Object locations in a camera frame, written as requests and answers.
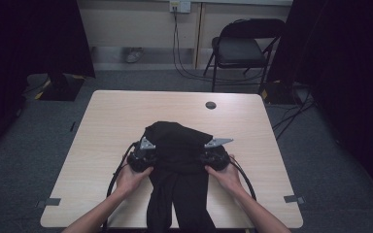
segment folded black garment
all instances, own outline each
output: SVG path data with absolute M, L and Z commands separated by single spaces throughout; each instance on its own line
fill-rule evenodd
M 216 232 L 206 210 L 208 173 L 199 159 L 213 136 L 159 121 L 146 128 L 144 136 L 154 145 L 158 161 L 150 179 L 153 193 L 147 210 L 148 232 L 167 232 L 174 205 L 183 232 Z

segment black controller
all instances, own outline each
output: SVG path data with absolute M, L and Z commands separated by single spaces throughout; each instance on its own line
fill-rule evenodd
M 199 159 L 204 165 L 209 165 L 216 171 L 224 169 L 230 163 L 229 155 L 224 147 L 204 149 Z M 154 145 L 145 138 L 141 143 L 138 143 L 127 159 L 132 170 L 139 173 L 153 166 L 157 160 L 158 156 L 155 154 Z

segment black folding chair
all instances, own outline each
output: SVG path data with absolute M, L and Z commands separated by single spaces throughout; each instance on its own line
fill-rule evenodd
M 226 25 L 220 35 L 212 40 L 213 53 L 204 71 L 205 76 L 208 68 L 214 67 L 212 91 L 214 92 L 217 83 L 217 67 L 247 68 L 244 74 L 251 68 L 262 68 L 261 91 L 271 51 L 280 39 L 284 27 L 285 23 L 275 18 L 239 19 Z M 261 50 L 256 39 L 268 38 L 272 39 L 271 43 Z

